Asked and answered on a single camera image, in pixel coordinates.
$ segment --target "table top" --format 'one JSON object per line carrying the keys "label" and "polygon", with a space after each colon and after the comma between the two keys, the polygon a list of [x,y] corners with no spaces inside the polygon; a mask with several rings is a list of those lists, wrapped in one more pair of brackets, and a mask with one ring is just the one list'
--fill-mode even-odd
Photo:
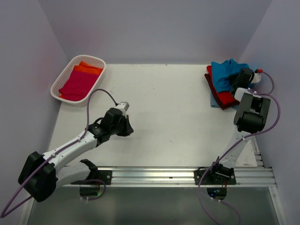
{"label": "table top", "polygon": [[[234,109],[210,107],[206,65],[107,65],[99,88],[130,104],[134,133],[111,139],[74,160],[98,166],[209,166],[227,146]],[[90,124],[114,107],[103,92],[90,103]],[[81,133],[86,107],[61,104],[50,144],[57,148]],[[251,142],[237,166],[257,166]]]}

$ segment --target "laundry basket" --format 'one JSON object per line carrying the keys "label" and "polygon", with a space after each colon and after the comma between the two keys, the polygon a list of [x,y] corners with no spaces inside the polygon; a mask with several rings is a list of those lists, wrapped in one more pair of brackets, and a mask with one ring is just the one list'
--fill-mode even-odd
{"label": "laundry basket", "polygon": [[[79,65],[79,63],[81,61],[84,61],[92,66],[95,66],[95,67],[98,67],[98,68],[102,68],[102,72],[99,76],[99,78],[96,80],[95,84],[93,85],[93,87],[91,88],[91,90],[89,91],[89,93],[87,94],[87,96],[80,100],[80,101],[70,101],[70,100],[66,100],[66,99],[63,99],[63,98],[60,98],[59,97],[59,89],[61,89],[65,83],[67,82],[67,80],[70,78],[70,75],[71,75],[71,72],[73,70],[73,67],[75,65]],[[69,63],[68,65],[66,66],[66,68],[61,72],[61,74],[59,75],[59,77],[56,79],[56,81],[54,82],[54,84],[52,85],[51,89],[50,89],[50,92],[51,92],[51,95],[62,101],[62,102],[66,102],[68,104],[71,104],[71,105],[74,105],[74,106],[85,106],[88,102],[88,97],[89,95],[91,94],[91,92],[96,89],[97,87],[97,84],[99,83],[101,77],[102,77],[102,74],[105,70],[105,62],[99,58],[96,58],[96,57],[93,57],[93,56],[89,56],[89,55],[78,55],[76,57],[74,57]]]}

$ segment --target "wall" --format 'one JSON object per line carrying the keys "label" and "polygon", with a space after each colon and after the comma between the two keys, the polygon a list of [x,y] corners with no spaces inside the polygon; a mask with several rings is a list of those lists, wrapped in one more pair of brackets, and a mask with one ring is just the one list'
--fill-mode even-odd
{"label": "wall", "polygon": [[[282,116],[274,130],[257,140],[264,162],[274,169],[280,198],[292,225],[300,221],[299,8],[298,0],[273,0],[240,59],[254,68],[264,68],[275,80],[274,96],[280,101]],[[268,90],[269,83],[265,78],[261,89]],[[270,120],[275,116],[273,105]]]}
{"label": "wall", "polygon": [[[49,90],[68,61],[36,0],[1,1],[0,31],[2,210],[19,187],[27,156],[47,150],[60,107]],[[22,192],[13,205],[25,196]],[[21,210],[0,224],[17,224]]]}
{"label": "wall", "polygon": [[238,59],[271,0],[39,2],[69,60],[206,64]]}

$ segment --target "light blue cloth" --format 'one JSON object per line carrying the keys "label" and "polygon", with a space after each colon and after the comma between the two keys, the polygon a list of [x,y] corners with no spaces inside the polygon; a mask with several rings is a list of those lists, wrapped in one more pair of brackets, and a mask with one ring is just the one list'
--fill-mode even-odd
{"label": "light blue cloth", "polygon": [[[210,93],[210,106],[211,106],[211,108],[220,108],[218,103],[215,101],[215,98],[212,95],[212,93]],[[232,107],[232,109],[238,110],[238,107],[239,107],[238,105],[235,105]]]}
{"label": "light blue cloth", "polygon": [[236,61],[234,61],[233,59],[226,60],[221,64],[212,62],[212,83],[216,91],[220,93],[222,91],[231,90],[231,85],[228,81],[228,76],[231,74],[239,73],[242,68],[249,68],[249,66],[246,63],[236,63]]}

